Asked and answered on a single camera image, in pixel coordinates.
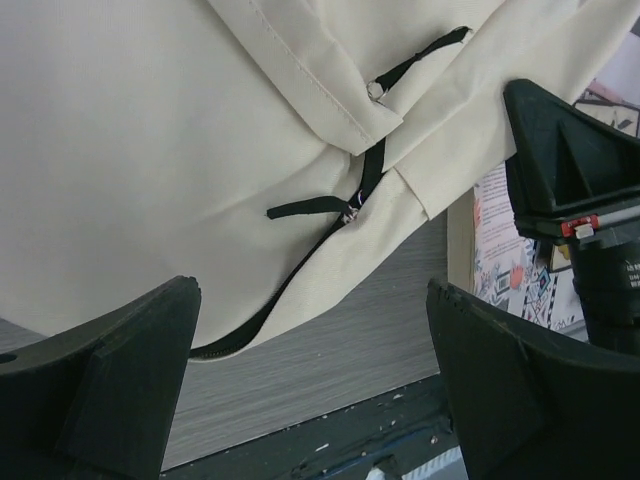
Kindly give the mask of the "cream canvas backpack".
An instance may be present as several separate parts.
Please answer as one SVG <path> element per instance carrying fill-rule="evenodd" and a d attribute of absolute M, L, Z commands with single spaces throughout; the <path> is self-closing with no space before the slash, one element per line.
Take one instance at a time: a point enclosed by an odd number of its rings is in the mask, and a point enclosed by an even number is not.
<path fill-rule="evenodd" d="M 338 304 L 576 100 L 635 1 L 5 1 L 1 316 L 52 336 L 175 276 L 196 359 Z"/>

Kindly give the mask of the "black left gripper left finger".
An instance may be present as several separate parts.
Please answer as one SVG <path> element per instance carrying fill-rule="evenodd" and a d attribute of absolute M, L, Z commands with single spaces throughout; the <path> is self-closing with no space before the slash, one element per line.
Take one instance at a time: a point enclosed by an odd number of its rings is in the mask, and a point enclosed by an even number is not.
<path fill-rule="evenodd" d="M 178 276 L 2 354 L 2 478 L 158 478 L 200 306 Z"/>

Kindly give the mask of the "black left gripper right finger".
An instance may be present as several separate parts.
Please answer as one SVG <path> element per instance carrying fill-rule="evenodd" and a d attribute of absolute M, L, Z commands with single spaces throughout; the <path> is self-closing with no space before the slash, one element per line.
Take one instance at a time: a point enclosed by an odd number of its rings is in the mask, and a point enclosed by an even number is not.
<path fill-rule="evenodd" d="M 639 360 L 433 279 L 426 309 L 472 479 L 636 479 Z"/>

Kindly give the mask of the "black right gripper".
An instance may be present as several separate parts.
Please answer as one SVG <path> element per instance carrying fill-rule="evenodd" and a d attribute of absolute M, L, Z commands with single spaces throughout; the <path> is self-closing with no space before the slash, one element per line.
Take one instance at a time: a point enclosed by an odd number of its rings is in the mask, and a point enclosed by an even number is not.
<path fill-rule="evenodd" d="M 637 356 L 639 207 L 627 206 L 639 200 L 639 140 L 528 79 L 508 82 L 503 99 L 518 232 L 568 247 L 589 342 Z M 593 214 L 614 205 L 627 208 Z"/>

